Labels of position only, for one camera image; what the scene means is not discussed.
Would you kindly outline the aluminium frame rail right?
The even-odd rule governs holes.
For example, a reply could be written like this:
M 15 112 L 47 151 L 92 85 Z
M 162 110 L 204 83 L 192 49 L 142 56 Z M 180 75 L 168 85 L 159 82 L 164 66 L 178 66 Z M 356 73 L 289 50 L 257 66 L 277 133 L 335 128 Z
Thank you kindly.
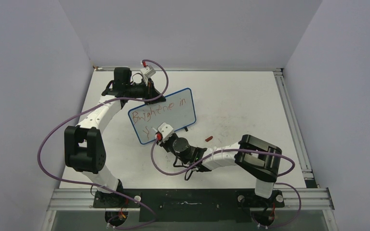
M 281 101 L 285 110 L 291 136 L 293 139 L 293 144 L 299 159 L 299 164 L 303 173 L 304 180 L 314 180 L 315 178 L 307 153 L 307 149 L 288 94 L 287 85 L 285 83 L 285 79 L 283 76 L 283 69 L 278 68 L 273 73 L 279 90 Z

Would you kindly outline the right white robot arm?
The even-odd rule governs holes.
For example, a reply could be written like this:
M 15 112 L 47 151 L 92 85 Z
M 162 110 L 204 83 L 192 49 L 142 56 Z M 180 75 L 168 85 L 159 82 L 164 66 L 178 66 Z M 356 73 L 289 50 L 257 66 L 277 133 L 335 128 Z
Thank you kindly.
M 176 134 L 165 138 L 158 132 L 156 141 L 157 145 L 181 162 L 181 167 L 187 168 L 185 180 L 193 172 L 239 166 L 256 178 L 251 203 L 263 207 L 283 203 L 281 193 L 274 190 L 282 155 L 282 150 L 275 145 L 251 135 L 243 135 L 240 141 L 232 145 L 213 149 L 191 146 L 186 138 Z

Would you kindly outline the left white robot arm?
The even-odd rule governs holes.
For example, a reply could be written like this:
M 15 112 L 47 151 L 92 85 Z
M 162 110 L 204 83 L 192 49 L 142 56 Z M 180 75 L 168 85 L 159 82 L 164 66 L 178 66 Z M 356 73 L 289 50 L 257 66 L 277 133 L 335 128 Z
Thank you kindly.
M 96 185 L 95 207 L 121 207 L 128 203 L 121 180 L 106 166 L 102 133 L 129 98 L 143 99 L 145 104 L 165 101 L 151 79 L 155 72 L 153 67 L 144 65 L 139 72 L 142 80 L 135 83 L 131 82 L 130 68 L 116 67 L 114 78 L 102 92 L 98 107 L 76 126 L 68 126 L 64 131 L 66 166 L 82 173 Z

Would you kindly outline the blue framed whiteboard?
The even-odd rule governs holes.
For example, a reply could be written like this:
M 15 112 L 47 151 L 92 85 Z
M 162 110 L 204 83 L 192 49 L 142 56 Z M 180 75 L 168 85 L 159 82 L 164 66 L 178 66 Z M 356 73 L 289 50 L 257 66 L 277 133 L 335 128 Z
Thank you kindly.
M 144 104 L 128 112 L 140 144 L 152 142 L 155 134 L 154 129 L 164 122 L 171 125 L 175 131 L 196 122 L 195 105 L 190 88 L 169 94 L 165 99 L 165 102 Z

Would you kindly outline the aluminium frame rail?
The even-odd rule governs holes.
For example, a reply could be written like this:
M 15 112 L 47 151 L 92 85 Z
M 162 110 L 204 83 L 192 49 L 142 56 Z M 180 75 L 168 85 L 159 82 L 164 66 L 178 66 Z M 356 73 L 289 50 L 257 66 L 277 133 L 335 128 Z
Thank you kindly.
M 301 198 L 302 210 L 334 210 L 328 188 L 299 188 L 298 194 L 291 188 L 280 188 L 285 209 L 298 208 Z M 89 188 L 55 189 L 48 205 L 48 211 L 116 211 L 118 208 L 94 207 L 95 198 Z
M 307 149 L 288 94 L 287 85 L 285 83 L 285 79 L 283 76 L 283 69 L 278 68 L 273 73 L 279 90 L 281 101 L 285 110 L 291 136 L 293 139 L 293 144 L 299 159 L 299 164 L 303 173 L 304 180 L 314 180 L 315 178 L 307 153 Z

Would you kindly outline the aluminium frame rail front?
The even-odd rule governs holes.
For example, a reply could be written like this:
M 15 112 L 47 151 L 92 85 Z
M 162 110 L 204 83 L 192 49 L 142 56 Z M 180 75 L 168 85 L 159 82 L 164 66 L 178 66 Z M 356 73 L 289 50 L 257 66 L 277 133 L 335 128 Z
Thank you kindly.
M 298 194 L 291 188 L 280 188 L 285 209 L 298 208 L 301 198 L 302 210 L 334 210 L 328 188 L 299 188 Z M 95 198 L 89 188 L 55 189 L 48 205 L 48 211 L 116 211 L 118 208 L 94 207 Z

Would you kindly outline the red marker cap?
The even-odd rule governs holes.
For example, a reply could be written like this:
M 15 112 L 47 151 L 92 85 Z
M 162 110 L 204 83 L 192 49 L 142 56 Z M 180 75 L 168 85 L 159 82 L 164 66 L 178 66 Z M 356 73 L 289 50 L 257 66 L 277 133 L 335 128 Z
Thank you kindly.
M 208 138 L 205 139 L 205 142 L 209 142 L 213 139 L 213 136 L 209 136 Z

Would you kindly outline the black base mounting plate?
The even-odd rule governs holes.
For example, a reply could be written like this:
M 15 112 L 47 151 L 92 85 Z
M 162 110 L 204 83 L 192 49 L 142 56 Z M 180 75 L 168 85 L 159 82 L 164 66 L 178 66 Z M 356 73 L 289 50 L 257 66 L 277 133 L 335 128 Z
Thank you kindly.
M 252 218 L 261 220 L 271 215 L 274 208 L 285 206 L 280 190 L 270 198 L 257 196 L 254 189 L 125 189 L 124 194 L 134 198 L 96 192 L 94 208 L 139 209 L 139 222 L 156 219 L 157 222 L 217 222 L 244 223 Z

